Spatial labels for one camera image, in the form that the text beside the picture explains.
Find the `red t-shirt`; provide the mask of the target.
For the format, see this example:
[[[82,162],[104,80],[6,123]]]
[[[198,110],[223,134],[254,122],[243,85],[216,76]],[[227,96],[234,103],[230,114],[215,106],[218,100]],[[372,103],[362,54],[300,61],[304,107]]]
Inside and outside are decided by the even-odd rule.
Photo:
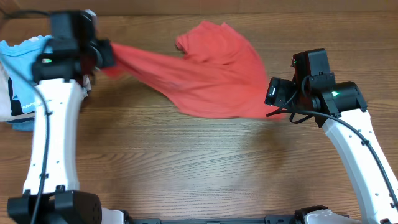
[[[177,37],[181,58],[112,44],[109,77],[128,73],[165,95],[181,113],[210,119],[266,119],[269,79],[251,43],[226,23],[203,21]]]

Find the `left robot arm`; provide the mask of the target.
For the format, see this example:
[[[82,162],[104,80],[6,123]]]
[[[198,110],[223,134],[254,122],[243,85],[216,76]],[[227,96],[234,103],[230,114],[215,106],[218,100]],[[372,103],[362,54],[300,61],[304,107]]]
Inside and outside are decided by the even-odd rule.
[[[7,212],[16,223],[124,223],[120,210],[82,192],[76,171],[76,130],[87,75],[114,65],[108,40],[97,39],[96,15],[85,11],[48,14],[52,36],[32,65],[35,126],[27,178]]]

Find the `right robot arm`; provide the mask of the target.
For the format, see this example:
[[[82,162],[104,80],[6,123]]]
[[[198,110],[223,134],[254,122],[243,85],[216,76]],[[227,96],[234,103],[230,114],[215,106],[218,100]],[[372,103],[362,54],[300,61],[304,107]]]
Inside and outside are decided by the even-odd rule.
[[[325,49],[292,57],[291,80],[271,78],[265,103],[270,115],[313,118],[335,146],[354,188],[360,223],[397,223],[397,178],[373,130],[368,104],[354,82],[335,81]]]

